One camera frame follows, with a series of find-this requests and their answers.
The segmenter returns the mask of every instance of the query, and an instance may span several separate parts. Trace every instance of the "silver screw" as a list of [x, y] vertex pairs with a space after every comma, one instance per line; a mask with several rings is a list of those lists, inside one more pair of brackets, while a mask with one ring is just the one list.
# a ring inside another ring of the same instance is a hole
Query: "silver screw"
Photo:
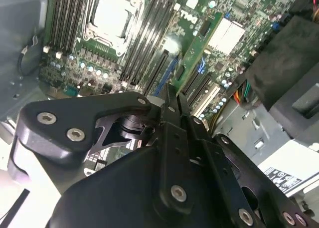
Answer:
[[305, 226], [305, 227], [307, 226], [306, 221], [299, 214], [296, 214], [296, 218], [303, 226]]
[[223, 143], [229, 144], [229, 141], [225, 137], [221, 137], [221, 140], [223, 141]]
[[36, 118], [38, 119], [38, 122], [45, 125], [51, 125], [56, 122], [56, 116], [49, 112], [41, 112]]
[[251, 215], [249, 214], [248, 211], [246, 211], [245, 209], [241, 208], [241, 209], [238, 210], [238, 214], [239, 214], [240, 219], [244, 223], [246, 223], [246, 225], [248, 225], [250, 227], [253, 225], [254, 220], [253, 220], [253, 218], [251, 217]]
[[194, 122], [196, 122], [197, 124], [201, 124], [201, 121], [197, 117], [194, 117]]
[[85, 134], [82, 130], [77, 128], [71, 128], [67, 131], [66, 136], [72, 141], [72, 142], [81, 142], [85, 138]]
[[142, 104], [146, 104], [146, 101], [144, 101], [143, 99], [139, 98], [138, 101]]
[[291, 217], [291, 215], [289, 215], [287, 212], [283, 213], [284, 218], [286, 219], [286, 221], [291, 224], [292, 226], [294, 226], [296, 223], [294, 221], [294, 219]]
[[173, 185], [170, 189], [171, 195], [179, 202], [185, 202], [187, 195], [186, 191], [178, 186], [178, 185]]

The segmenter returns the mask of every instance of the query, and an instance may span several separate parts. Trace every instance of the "cable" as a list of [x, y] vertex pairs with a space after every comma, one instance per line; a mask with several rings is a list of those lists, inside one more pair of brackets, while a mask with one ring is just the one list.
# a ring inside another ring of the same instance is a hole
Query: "cable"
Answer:
[[8, 215], [9, 211], [7, 211], [1, 218], [0, 218], [0, 221], [6, 216]]
[[22, 49], [19, 57], [18, 57], [18, 61], [17, 61], [17, 68], [18, 68], [18, 71], [19, 73], [24, 76], [24, 77], [27, 77], [29, 76], [30, 74], [32, 74], [34, 72], [34, 70], [37, 69], [37, 67], [31, 69], [29, 72], [25, 73], [22, 69], [22, 59], [24, 57], [24, 55], [28, 52], [28, 50], [31, 48], [31, 47], [34, 47], [38, 44], [39, 42], [39, 38], [38, 37], [41, 37], [44, 35], [44, 32], [42, 31], [41, 33], [39, 33], [38, 35], [34, 35], [32, 37], [32, 39], [27, 43], [27, 45]]

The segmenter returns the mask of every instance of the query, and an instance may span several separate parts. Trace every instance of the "motherboard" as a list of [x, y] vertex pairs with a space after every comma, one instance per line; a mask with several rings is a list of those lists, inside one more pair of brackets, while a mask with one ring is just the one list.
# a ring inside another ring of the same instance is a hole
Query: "motherboard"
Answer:
[[205, 120], [295, 0], [49, 0], [39, 80], [53, 98], [165, 83]]

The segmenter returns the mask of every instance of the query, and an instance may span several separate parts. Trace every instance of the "black mounting arm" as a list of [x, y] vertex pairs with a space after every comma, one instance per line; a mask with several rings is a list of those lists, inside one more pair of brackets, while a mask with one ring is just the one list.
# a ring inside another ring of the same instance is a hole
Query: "black mounting arm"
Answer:
[[[174, 87], [150, 101], [130, 92], [21, 110], [8, 170], [62, 195], [49, 227], [319, 228], [229, 138], [211, 139]], [[87, 154], [132, 138], [143, 147], [85, 178]]]

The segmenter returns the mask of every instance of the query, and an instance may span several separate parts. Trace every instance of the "cpu socket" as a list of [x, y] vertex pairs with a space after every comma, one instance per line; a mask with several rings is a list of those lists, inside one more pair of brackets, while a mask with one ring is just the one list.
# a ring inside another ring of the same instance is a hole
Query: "cpu socket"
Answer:
[[144, 3], [145, 0], [89, 0], [83, 39], [96, 40], [122, 56], [134, 36]]

